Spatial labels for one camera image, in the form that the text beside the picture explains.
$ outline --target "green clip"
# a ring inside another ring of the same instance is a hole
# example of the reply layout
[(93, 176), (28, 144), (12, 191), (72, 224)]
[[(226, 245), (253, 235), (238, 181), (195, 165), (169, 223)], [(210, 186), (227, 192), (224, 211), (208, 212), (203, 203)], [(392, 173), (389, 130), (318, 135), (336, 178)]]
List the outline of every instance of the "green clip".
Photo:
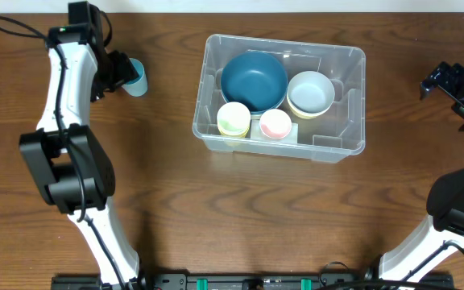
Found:
[(302, 279), (302, 290), (313, 290), (313, 282), (311, 279)]
[(197, 280), (197, 290), (207, 290), (207, 279)]

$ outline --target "blue bowl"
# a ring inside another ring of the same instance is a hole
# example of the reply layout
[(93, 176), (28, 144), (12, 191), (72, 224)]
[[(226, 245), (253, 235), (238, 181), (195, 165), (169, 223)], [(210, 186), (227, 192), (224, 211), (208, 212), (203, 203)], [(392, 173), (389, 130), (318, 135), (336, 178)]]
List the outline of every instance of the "blue bowl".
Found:
[(221, 82), (225, 101), (240, 102), (252, 115), (260, 116), (282, 104), (288, 89), (288, 74), (274, 56), (245, 52), (225, 66)]

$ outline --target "white robotic arm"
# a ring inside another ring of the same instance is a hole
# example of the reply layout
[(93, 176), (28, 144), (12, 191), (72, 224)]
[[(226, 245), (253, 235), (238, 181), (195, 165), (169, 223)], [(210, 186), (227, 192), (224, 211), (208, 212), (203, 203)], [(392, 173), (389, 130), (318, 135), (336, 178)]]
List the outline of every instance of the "white robotic arm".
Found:
[[(89, 125), (89, 106), (91, 86), (97, 72), (97, 59), (88, 44), (78, 42), (63, 43), (57, 46), (65, 58), (67, 69), (65, 71), (60, 112), (62, 123), (65, 128), (72, 124)], [(51, 61), (51, 79), (48, 90), (48, 100), (43, 117), (37, 125), (37, 130), (45, 132), (58, 131), (55, 120), (56, 93), (60, 83), (60, 58), (54, 49), (49, 49)], [(118, 277), (108, 257), (97, 240), (96, 233), (85, 221), (77, 222), (80, 210), (74, 210), (68, 218), (77, 225), (89, 244), (94, 257), (97, 260), (101, 272), (101, 281), (104, 284), (118, 284)], [(114, 261), (118, 274), (123, 281), (137, 278), (139, 273), (139, 255), (135, 252), (122, 230), (112, 197), (106, 198), (105, 208), (99, 210), (96, 207), (87, 209), (86, 217), (93, 220), (93, 225), (101, 236), (101, 242)]]
[[(71, 124), (89, 125), (89, 106), (91, 87), (97, 71), (97, 60), (88, 44), (77, 42), (63, 43), (57, 46), (65, 58), (67, 69), (60, 100), (60, 112), (64, 128)], [(46, 109), (37, 125), (37, 130), (58, 131), (55, 120), (56, 92), (60, 83), (60, 58), (54, 49), (49, 49), (51, 76), (49, 80)]]
[[(464, 191), (463, 187), (456, 189), (460, 190), (460, 192)], [(458, 209), (453, 216), (459, 216), (459, 212), (463, 213), (464, 209)], [(464, 223), (464, 216), (460, 218), (459, 223)], [(420, 281), (428, 272), (456, 251), (455, 248), (449, 247), (439, 252), (421, 269), (412, 272), (429, 256), (438, 251), (445, 242), (454, 242), (464, 248), (464, 232), (458, 231), (454, 233), (453, 231), (443, 229), (443, 227), (441, 230), (437, 230), (434, 224), (434, 217), (428, 215), (397, 248), (383, 255), (379, 262), (379, 278), (383, 280), (407, 280), (409, 282)]]

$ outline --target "small cup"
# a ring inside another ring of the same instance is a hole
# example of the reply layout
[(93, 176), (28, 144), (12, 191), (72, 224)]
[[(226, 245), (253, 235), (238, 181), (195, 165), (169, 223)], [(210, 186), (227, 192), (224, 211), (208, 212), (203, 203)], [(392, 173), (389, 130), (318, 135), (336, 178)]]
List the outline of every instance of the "small cup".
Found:
[(314, 72), (301, 72), (289, 81), (288, 104), (300, 118), (315, 118), (326, 112), (334, 102), (334, 86), (328, 77)]
[(285, 138), (292, 129), (291, 118), (279, 109), (267, 110), (259, 120), (263, 134), (272, 139)]
[(248, 108), (236, 101), (226, 103), (217, 112), (217, 128), (224, 136), (245, 137), (250, 129), (250, 120)]
[(146, 79), (146, 73), (144, 72), (143, 64), (140, 61), (130, 58), (130, 62), (134, 65), (135, 70), (139, 76), (132, 80), (128, 81), (122, 87), (133, 97), (140, 97), (148, 91), (148, 82)]

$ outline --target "yellow cup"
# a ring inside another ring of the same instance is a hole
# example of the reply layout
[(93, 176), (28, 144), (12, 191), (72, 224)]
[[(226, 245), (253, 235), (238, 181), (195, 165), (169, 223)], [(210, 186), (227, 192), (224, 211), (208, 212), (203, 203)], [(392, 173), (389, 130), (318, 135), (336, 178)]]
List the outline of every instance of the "yellow cup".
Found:
[(288, 100), (288, 104), (289, 104), (289, 109), (291, 109), (291, 111), (295, 114), (295, 116), (297, 116), (298, 118), (303, 118), (303, 119), (312, 119), (312, 118), (316, 118), (320, 115), (320, 113), (314, 113), (314, 114), (310, 114), (310, 113), (307, 113), (307, 112), (304, 112), (302, 110), (298, 110), (295, 105), (293, 105), (293, 103), (291, 102), (291, 100), (289, 99), (289, 97), (287, 98)]
[(231, 135), (231, 134), (224, 133), (222, 130), (220, 130), (219, 126), (217, 127), (217, 129), (219, 130), (219, 133), (221, 135), (226, 136), (226, 137), (245, 138), (245, 136), (248, 134), (248, 131), (250, 130), (250, 126), (248, 126), (244, 132), (237, 134), (237, 135)]

